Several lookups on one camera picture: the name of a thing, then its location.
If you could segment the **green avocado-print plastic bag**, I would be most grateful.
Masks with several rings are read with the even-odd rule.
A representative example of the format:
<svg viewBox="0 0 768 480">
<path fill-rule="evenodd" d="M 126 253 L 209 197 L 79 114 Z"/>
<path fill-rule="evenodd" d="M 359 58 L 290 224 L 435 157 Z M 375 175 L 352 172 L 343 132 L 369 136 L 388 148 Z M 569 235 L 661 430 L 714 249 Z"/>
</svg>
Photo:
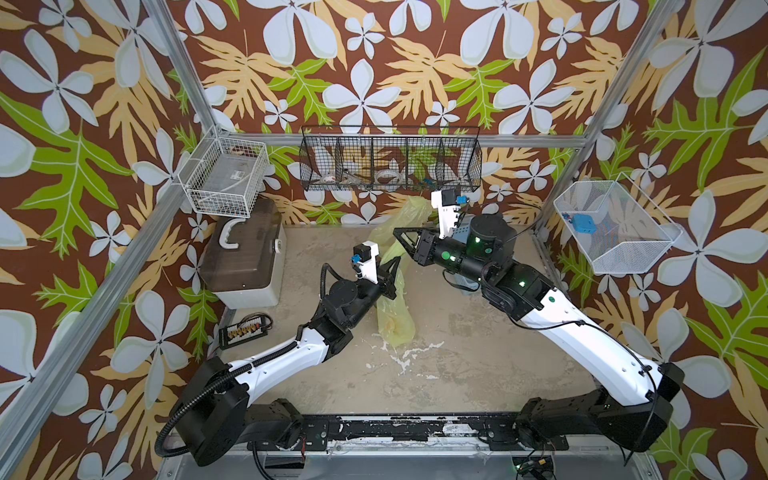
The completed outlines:
<svg viewBox="0 0 768 480">
<path fill-rule="evenodd" d="M 401 259 L 395 277 L 396 298 L 391 300 L 381 297 L 376 303 L 378 333 L 393 348 L 410 343 L 416 331 L 405 299 L 405 273 L 412 262 L 404 247 L 396 240 L 394 229 L 421 227 L 432 211 L 433 208 L 427 199 L 407 196 L 403 206 L 376 226 L 368 238 L 378 244 L 383 263 Z"/>
</svg>

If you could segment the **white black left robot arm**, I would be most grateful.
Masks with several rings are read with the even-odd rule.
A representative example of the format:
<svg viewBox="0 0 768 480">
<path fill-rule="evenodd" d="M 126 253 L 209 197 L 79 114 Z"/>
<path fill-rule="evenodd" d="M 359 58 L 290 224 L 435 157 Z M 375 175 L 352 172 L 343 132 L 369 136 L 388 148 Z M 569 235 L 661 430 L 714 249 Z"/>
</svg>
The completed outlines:
<svg viewBox="0 0 768 480">
<path fill-rule="evenodd" d="M 387 262 L 371 256 L 370 278 L 350 280 L 330 264 L 322 265 L 320 295 L 311 319 L 296 335 L 262 353 L 224 363 L 210 359 L 196 371 L 157 434 L 154 452 L 162 458 L 191 454 L 199 466 L 251 440 L 246 430 L 257 421 L 253 405 L 264 393 L 308 368 L 338 355 L 353 339 L 352 330 L 376 302 L 397 297 L 396 277 L 402 257 Z"/>
</svg>

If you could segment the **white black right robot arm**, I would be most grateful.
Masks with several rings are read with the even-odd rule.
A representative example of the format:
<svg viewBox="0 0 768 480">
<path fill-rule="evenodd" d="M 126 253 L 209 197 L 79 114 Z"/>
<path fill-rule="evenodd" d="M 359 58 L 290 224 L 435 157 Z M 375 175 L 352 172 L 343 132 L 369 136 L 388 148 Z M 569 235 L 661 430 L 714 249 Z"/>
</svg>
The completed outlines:
<svg viewBox="0 0 768 480">
<path fill-rule="evenodd" d="M 515 260 L 517 232 L 500 216 L 473 217 L 464 241 L 426 227 L 398 227 L 393 235 L 417 264 L 476 282 L 515 326 L 542 334 L 598 381 L 586 394 L 529 399 L 514 421 L 522 444 L 541 449 L 556 437 L 602 435 L 629 452 L 645 452 L 667 430 L 683 370 L 623 345 L 545 275 Z"/>
</svg>

